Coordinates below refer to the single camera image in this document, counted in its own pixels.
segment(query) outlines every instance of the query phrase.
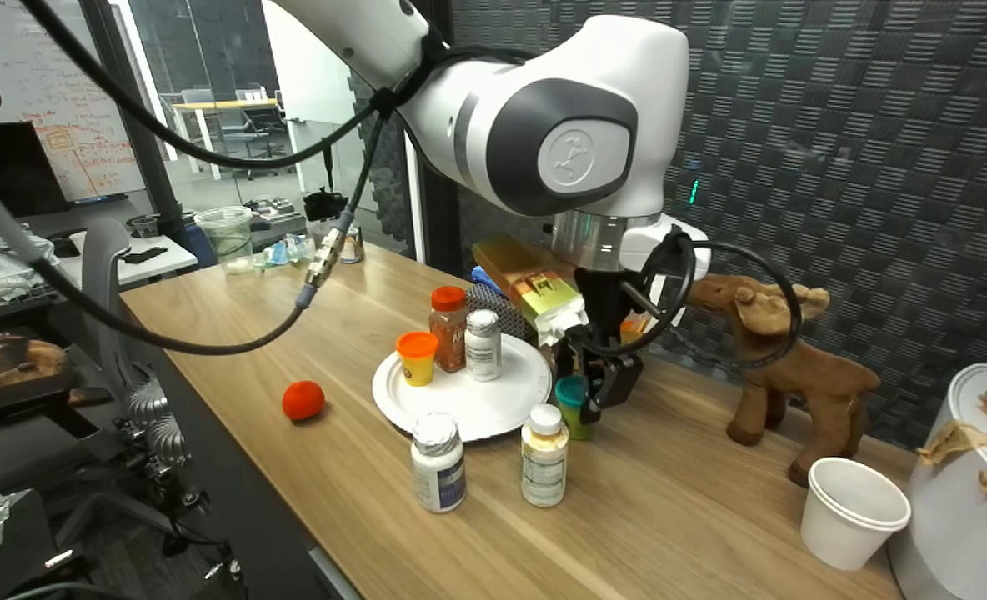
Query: orange bottle cap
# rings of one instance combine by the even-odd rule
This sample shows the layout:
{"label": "orange bottle cap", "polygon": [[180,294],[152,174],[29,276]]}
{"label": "orange bottle cap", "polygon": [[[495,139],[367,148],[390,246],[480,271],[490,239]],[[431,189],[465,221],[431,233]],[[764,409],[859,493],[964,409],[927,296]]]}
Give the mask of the orange bottle cap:
{"label": "orange bottle cap", "polygon": [[465,285],[432,285],[431,294],[431,306],[432,309],[456,309],[468,303],[468,288]]}
{"label": "orange bottle cap", "polygon": [[398,353],[400,355],[432,355],[437,335],[428,328],[409,328],[409,334],[398,335]]}

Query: black cable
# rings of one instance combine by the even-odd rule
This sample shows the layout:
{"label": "black cable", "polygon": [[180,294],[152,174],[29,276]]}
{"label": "black cable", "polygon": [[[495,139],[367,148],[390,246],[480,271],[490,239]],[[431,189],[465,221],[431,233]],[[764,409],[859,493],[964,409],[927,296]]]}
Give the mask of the black cable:
{"label": "black cable", "polygon": [[354,196],[347,204],[347,215],[342,215],[342,229],[336,236],[336,242],[330,246],[330,255],[322,264],[319,272],[306,276],[304,278],[304,288],[296,294],[295,301],[295,309],[287,314],[284,324],[277,324],[270,334],[258,335],[258,341],[247,341],[247,342],[191,342],[191,341],[178,341],[178,335],[164,335],[164,334],[152,334],[152,328],[144,328],[116,314],[110,314],[108,306],[101,306],[98,301],[90,301],[87,294],[81,294],[60,271],[53,271],[48,258],[33,258],[29,266],[51,283],[56,285],[69,303],[78,303],[81,309],[87,309],[93,319],[128,334],[128,335],[137,335],[144,342],[156,342],[156,347],[168,347],[168,351],[180,351],[180,353],[205,353],[205,355],[226,355],[226,353],[247,353],[247,351],[258,351],[270,341],[277,341],[281,334],[287,334],[299,314],[312,303],[316,288],[322,285],[322,278],[330,276],[330,271],[336,266],[336,255],[342,249],[342,239],[347,239],[347,225],[354,223],[354,212],[361,206],[361,196],[365,196],[365,184],[369,177],[369,162],[372,162],[372,153],[376,153],[376,142],[381,142],[381,132],[385,132],[385,123],[386,115],[376,118],[376,129],[367,142],[367,153],[365,153],[365,162],[361,162],[361,177],[356,177],[356,185],[354,185]]}
{"label": "black cable", "polygon": [[574,347],[581,347],[581,351],[586,351],[594,355],[624,355],[624,353],[633,353],[639,347],[649,347],[690,301],[693,272],[697,272],[697,253],[693,249],[711,246],[711,249],[726,249],[726,253],[736,253],[736,255],[756,264],[782,285],[782,294],[787,296],[787,306],[789,306],[789,328],[782,341],[782,347],[773,347],[770,353],[764,353],[756,358],[736,358],[736,363],[741,366],[764,366],[764,363],[773,363],[773,358],[782,358],[782,355],[787,355],[795,351],[796,334],[799,334],[799,303],[796,303],[796,294],[795,294],[789,278],[778,266],[770,266],[760,253],[753,253],[747,246],[736,246],[736,242],[693,239],[686,233],[675,233],[675,242],[685,253],[681,288],[676,288],[670,306],[649,309],[658,317],[658,324],[649,328],[643,328],[638,341],[620,342],[620,347],[599,347],[591,335],[577,335],[577,341],[567,341],[567,342],[574,342]]}
{"label": "black cable", "polygon": [[594,341],[574,341],[581,351],[594,353],[594,355],[624,355],[624,353],[633,353],[633,351],[643,351],[649,347],[667,327],[670,319],[681,314],[681,306],[690,301],[690,288],[693,288],[693,272],[697,272],[697,253],[693,253],[693,239],[685,233],[685,229],[675,229],[670,233],[675,242],[676,242],[676,253],[685,255],[685,276],[681,276],[681,288],[675,296],[675,303],[667,306],[658,306],[649,309],[658,317],[653,327],[647,327],[639,335],[633,335],[630,342],[620,342],[620,347],[598,347]]}
{"label": "black cable", "polygon": [[773,347],[770,353],[764,353],[764,355],[756,355],[756,358],[736,358],[736,363],[747,366],[747,369],[756,369],[756,366],[767,366],[767,363],[787,355],[787,353],[795,351],[796,335],[799,335],[799,301],[796,301],[796,294],[795,294],[795,283],[789,283],[778,266],[770,266],[760,253],[753,253],[753,249],[747,249],[747,246],[719,242],[719,239],[693,239],[693,246],[726,249],[726,253],[736,253],[736,255],[756,264],[756,266],[760,266],[760,271],[782,285],[782,294],[784,294],[784,301],[787,301],[787,309],[789,309],[789,328],[787,328],[787,335],[782,341],[782,347]]}
{"label": "black cable", "polygon": [[316,139],[312,146],[291,153],[291,157],[277,157],[277,161],[245,161],[245,157],[226,157],[226,153],[212,153],[206,146],[191,142],[188,135],[174,132],[170,126],[164,126],[152,112],[148,112],[139,105],[139,99],[135,99],[122,85],[116,85],[110,78],[110,72],[101,69],[101,62],[87,54],[87,45],[81,41],[73,41],[73,33],[60,23],[60,17],[45,3],[45,0],[25,0],[25,5],[29,8],[29,17],[53,36],[53,42],[122,111],[131,112],[139,126],[148,126],[150,132],[156,132],[160,139],[168,139],[170,146],[199,157],[206,162],[221,162],[221,166],[236,166],[236,171],[275,171],[275,166],[291,166],[299,162],[306,157],[322,153],[327,146],[332,146],[336,139],[342,139],[356,123],[365,123],[369,112],[385,111],[385,96],[381,102],[367,102],[361,112],[354,112],[342,126],[330,129],[322,139]]}

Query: white cup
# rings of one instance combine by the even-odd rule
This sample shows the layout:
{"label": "white cup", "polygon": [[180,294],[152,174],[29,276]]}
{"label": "white cup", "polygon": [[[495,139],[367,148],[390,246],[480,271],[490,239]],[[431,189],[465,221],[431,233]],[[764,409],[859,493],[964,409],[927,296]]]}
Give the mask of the white cup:
{"label": "white cup", "polygon": [[808,486],[799,541],[836,571],[859,571],[909,519],[899,486],[857,461],[819,456]]}

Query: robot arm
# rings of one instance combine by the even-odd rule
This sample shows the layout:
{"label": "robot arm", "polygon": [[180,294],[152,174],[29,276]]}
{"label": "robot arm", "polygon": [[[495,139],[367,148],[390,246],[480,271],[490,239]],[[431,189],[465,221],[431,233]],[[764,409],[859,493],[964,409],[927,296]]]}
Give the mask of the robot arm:
{"label": "robot arm", "polygon": [[[431,25],[408,0],[277,3],[372,85],[400,85],[425,62]],[[704,236],[660,212],[686,69],[685,33],[591,17],[521,67],[465,61],[437,69],[400,112],[441,174],[511,212],[556,215],[554,253],[620,272],[639,271],[675,225]]]}

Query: green bottle cap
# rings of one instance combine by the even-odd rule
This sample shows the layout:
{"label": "green bottle cap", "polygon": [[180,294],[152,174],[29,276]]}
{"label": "green bottle cap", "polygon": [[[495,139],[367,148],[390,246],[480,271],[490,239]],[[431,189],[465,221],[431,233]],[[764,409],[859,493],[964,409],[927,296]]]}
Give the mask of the green bottle cap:
{"label": "green bottle cap", "polygon": [[586,398],[586,379],[584,379],[584,377],[559,377],[559,379],[554,383],[554,398],[556,398],[559,406],[581,409],[584,398]]}

